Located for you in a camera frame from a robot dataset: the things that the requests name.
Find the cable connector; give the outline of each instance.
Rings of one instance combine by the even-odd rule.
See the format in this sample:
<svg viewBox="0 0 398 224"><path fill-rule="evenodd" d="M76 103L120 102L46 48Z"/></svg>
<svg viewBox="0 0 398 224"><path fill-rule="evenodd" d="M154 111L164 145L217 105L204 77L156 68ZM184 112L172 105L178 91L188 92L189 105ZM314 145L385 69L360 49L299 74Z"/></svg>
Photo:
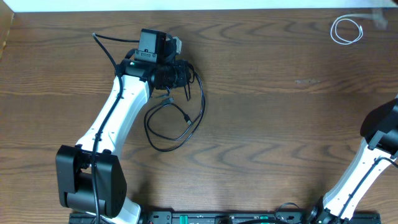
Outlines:
<svg viewBox="0 0 398 224"><path fill-rule="evenodd" d="M192 124L191 118L187 114L184 114L184 120L187 122L188 125Z"/></svg>
<svg viewBox="0 0 398 224"><path fill-rule="evenodd" d="M166 104L169 104L169 103L173 103L173 102L174 102L174 98L170 97L170 98L167 98L166 100L163 100L161 102L161 105L163 106L163 105L166 105Z"/></svg>

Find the wood grain surface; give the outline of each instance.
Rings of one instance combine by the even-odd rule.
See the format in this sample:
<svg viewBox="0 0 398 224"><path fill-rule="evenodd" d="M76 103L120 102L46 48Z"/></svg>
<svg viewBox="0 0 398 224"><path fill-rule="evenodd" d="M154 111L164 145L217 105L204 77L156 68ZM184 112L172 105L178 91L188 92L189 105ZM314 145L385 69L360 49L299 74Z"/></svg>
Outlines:
<svg viewBox="0 0 398 224"><path fill-rule="evenodd" d="M250 10L21 13L0 62L0 222L66 223L58 201L55 154L90 127L113 82L92 32L137 39L142 28L183 42L181 58L202 76L207 107L184 147L159 153L137 116L123 150L128 196L145 207L199 211L305 208L329 191L358 150L373 108L398 93L398 14L387 30L359 19L364 37L342 46L329 36L336 17L367 10ZM357 31L341 24L342 35ZM134 44L104 41L117 61ZM199 89L177 104L194 116ZM163 94L155 91L154 96ZM185 124L173 109L154 116L157 131ZM154 139L158 146L168 142ZM398 223L398 172L386 170L358 210Z"/></svg>

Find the wooden tabletop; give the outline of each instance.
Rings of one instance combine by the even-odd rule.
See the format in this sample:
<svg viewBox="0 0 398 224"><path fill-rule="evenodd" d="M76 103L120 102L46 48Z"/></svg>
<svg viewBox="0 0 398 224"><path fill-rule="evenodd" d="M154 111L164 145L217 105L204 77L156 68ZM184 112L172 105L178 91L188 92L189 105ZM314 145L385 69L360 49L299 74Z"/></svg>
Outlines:
<svg viewBox="0 0 398 224"><path fill-rule="evenodd" d="M91 126L112 87L113 68L92 32L138 39L142 28L178 36L181 58L203 79L206 111L182 148L149 145L141 109L123 148L128 196L143 206L201 211L274 210L315 203L358 150L359 129L398 93L398 14L387 30L358 19L364 37L330 39L336 17L367 10L243 10L17 14L0 62L0 222L66 223L58 200L55 154ZM357 30L340 29L348 38ZM104 40L117 61L135 47ZM155 91L154 96L164 92ZM200 107L172 95L190 116ZM177 135L175 110L152 122ZM168 142L154 138L158 146ZM388 168L359 203L397 223L398 171Z"/></svg>

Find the coiled white cable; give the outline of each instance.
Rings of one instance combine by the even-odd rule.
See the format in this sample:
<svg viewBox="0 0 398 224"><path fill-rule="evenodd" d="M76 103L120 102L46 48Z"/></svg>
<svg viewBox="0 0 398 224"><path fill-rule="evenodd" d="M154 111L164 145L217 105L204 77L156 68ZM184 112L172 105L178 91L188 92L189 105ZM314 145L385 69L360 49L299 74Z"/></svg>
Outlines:
<svg viewBox="0 0 398 224"><path fill-rule="evenodd" d="M347 15L343 15L338 17L333 24L331 25L330 28L330 37L331 39L336 42L337 44L341 44L341 45L349 45L349 44L353 44L357 41L359 41L362 37L363 37L363 29L361 25L358 25L354 20L352 19L347 19L347 17L358 17L358 18L363 18L363 19L374 19L374 16L372 14L347 14ZM359 34L357 36L357 38L355 38L354 40L346 40L342 37L340 37L337 34L337 26L341 21L350 21L352 22L354 25L356 25L356 27L358 28ZM335 39L335 37L333 36L333 31L335 31L335 36L337 37L337 40Z"/></svg>

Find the white backdrop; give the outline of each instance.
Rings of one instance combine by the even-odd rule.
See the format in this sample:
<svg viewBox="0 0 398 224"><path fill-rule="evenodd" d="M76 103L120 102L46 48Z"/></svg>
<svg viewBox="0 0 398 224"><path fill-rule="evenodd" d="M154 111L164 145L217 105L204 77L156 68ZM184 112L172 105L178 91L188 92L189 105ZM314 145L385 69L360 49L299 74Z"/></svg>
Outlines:
<svg viewBox="0 0 398 224"><path fill-rule="evenodd" d="M14 12L394 7L391 0L4 0Z"/></svg>

